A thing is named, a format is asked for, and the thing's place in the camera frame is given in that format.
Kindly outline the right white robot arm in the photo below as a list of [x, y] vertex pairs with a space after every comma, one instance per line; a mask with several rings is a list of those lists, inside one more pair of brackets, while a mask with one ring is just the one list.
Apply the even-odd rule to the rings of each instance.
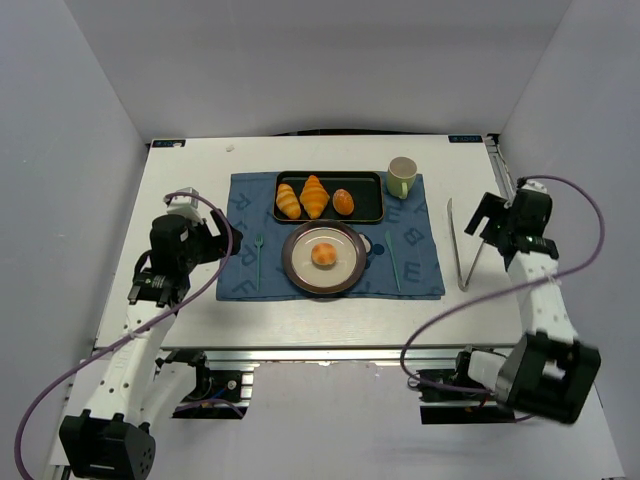
[[561, 424], [578, 419], [601, 365], [597, 348], [582, 343], [561, 294], [558, 250], [544, 230], [553, 202], [546, 188], [527, 181], [515, 196], [483, 196], [465, 232], [478, 233], [504, 260], [516, 294], [523, 335], [508, 356], [466, 347], [456, 378], [484, 387], [512, 410]]

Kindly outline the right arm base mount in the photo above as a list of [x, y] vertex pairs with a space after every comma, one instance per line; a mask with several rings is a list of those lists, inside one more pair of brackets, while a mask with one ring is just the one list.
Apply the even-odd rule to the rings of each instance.
[[456, 355], [452, 368], [419, 369], [407, 380], [410, 390], [419, 395], [422, 425], [489, 425], [514, 423], [513, 410], [500, 406], [482, 384], [468, 375], [471, 354], [477, 348], [466, 347]]

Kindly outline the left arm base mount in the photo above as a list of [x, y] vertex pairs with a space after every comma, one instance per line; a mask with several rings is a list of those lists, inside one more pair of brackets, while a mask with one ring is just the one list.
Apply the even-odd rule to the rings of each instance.
[[243, 392], [247, 372], [214, 368], [202, 350], [179, 349], [155, 360], [155, 377], [166, 365], [186, 364], [195, 375], [194, 389], [176, 407], [174, 419], [240, 420], [248, 410], [249, 397]]

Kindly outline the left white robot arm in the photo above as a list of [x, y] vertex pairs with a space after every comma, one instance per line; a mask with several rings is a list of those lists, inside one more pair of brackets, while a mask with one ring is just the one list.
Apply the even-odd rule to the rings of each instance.
[[196, 211], [153, 221], [151, 247], [134, 269], [122, 335], [105, 348], [108, 365], [82, 412], [65, 416], [59, 429], [75, 477], [147, 478], [156, 454], [153, 430], [197, 387], [195, 362], [160, 367], [156, 358], [179, 310], [196, 297], [191, 273], [207, 263], [224, 266], [239, 250], [241, 233], [219, 210], [211, 215], [217, 236]]

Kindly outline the metal tongs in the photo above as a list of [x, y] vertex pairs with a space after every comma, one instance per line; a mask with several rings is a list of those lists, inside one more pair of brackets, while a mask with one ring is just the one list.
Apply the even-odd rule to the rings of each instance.
[[449, 235], [450, 235], [450, 240], [451, 240], [451, 244], [452, 244], [452, 251], [453, 251], [453, 257], [454, 257], [454, 263], [455, 263], [455, 269], [456, 269], [457, 286], [458, 286], [460, 291], [467, 292], [468, 289], [469, 289], [469, 285], [471, 283], [471, 279], [473, 277], [473, 274], [475, 273], [476, 267], [478, 265], [480, 256], [481, 256], [481, 254], [483, 252], [484, 243], [481, 243], [479, 245], [479, 247], [478, 247], [478, 249], [476, 251], [476, 254], [474, 256], [474, 259], [473, 259], [473, 261], [471, 263], [471, 266], [469, 267], [469, 270], [468, 270], [467, 274], [464, 275], [463, 272], [462, 272], [461, 256], [460, 256], [460, 250], [459, 250], [459, 245], [458, 245], [457, 235], [456, 235], [456, 228], [455, 228], [454, 215], [453, 215], [453, 199], [452, 198], [449, 198], [448, 201], [447, 201], [446, 211], [447, 211]]

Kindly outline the light round bread roll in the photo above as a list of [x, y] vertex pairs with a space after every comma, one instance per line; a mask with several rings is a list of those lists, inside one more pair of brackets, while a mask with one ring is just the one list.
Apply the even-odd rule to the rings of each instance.
[[311, 250], [311, 260], [316, 266], [330, 267], [337, 260], [337, 250], [330, 243], [318, 243]]

